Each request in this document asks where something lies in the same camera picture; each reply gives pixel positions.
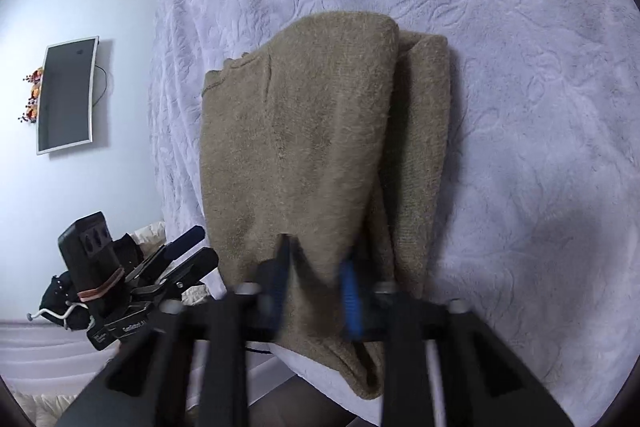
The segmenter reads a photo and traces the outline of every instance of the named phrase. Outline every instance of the white hook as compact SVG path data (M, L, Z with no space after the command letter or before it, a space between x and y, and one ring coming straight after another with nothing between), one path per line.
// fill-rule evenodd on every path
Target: white hook
M78 306L81 306L85 310L87 310L89 308L87 307L86 304L84 304L82 302L69 302L69 301L66 301L65 304L67 306L69 306L69 308L66 310L64 315L58 315L56 312L52 312L51 310L47 310L46 308L41 308L41 309L38 310L38 313L36 313L35 315L31 315L30 313L27 313L27 320L29 322L31 322L33 319L37 319L38 317L40 317L43 313L48 313L52 317L55 317L57 319L62 320L63 324L64 324L64 327L65 327L65 330L68 330L68 326L66 325L66 318L71 314L71 312L73 310L75 310Z

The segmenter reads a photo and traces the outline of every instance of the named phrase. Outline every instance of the cable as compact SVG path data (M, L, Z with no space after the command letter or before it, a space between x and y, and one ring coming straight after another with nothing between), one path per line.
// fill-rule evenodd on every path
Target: cable
M272 355L273 354L271 351L264 351L262 349L254 349L252 347L245 347L244 350L245 351L251 351L252 353L262 353L264 355Z
M98 97L98 100L96 100L91 107L95 107L97 105L98 102L100 102L100 100L102 99L102 97L104 96L104 94L107 92L107 87L109 86L108 84L108 80L107 80L107 72L105 70L103 70L100 66L98 66L98 64L94 64L94 66L96 68L98 68L99 70L102 70L102 73L104 73L104 89L102 90L101 95Z
M80 306L81 308L84 308L85 310L88 309L86 304L82 304L82 302L66 302L66 305L69 306L68 309L66 309L66 312L64 315L58 315L56 312L52 312L51 310L47 309L47 308L40 308L38 310L38 313L36 313L35 315L31 315L30 313L27 313L27 320L29 322L31 322L33 319L37 319L38 317L40 317L42 314L48 313L49 315L52 315L53 317L62 320L65 326L65 330L68 329L68 326L66 325L66 318L71 315L71 312L73 310L75 310L78 306Z

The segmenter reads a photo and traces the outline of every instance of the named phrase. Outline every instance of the knit fabric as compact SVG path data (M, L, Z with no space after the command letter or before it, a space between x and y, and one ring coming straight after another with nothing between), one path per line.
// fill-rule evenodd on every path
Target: knit fabric
M422 294L448 119L446 39L380 14L303 18L206 75L202 200L223 280L251 280L276 234L297 236L277 343L361 397L382 391L382 349L340 338L338 266L365 237L380 273Z

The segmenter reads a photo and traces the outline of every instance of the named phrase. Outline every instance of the textured blanket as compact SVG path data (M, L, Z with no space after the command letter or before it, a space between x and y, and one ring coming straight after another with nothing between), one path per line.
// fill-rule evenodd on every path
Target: textured blanket
M447 37L452 113L429 295L468 299L574 423L591 426L640 352L633 1L159 0L149 112L169 240L204 225L204 74L327 10L379 12ZM379 401L358 398L337 372L274 352L379 421Z

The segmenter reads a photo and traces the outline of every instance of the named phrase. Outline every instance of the black bag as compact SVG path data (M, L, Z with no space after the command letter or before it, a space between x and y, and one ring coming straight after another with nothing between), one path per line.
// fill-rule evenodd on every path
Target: black bag
M69 308L67 302L80 302L68 271L61 273L59 277L54 275L51 278L51 284L45 290L42 301L40 301L40 309L46 308L58 315L64 315ZM42 316L54 324L64 326L63 319L57 319L47 312L44 312ZM72 330L85 330L89 327L90 321L89 311L82 306L76 306L66 318L66 325Z
M128 275L138 264L142 263L142 250L128 233L117 241L113 241L113 251L124 268L125 275ZM42 301L40 301L40 309L46 308L58 315L64 315L69 308L67 302L80 302L68 271L60 274L59 277L53 276L51 278L51 284L47 287ZM65 325L63 319L57 319L47 312L44 312L42 317L59 326ZM89 311L82 306L76 306L66 318L66 325L72 330L85 330L89 327L90 321Z

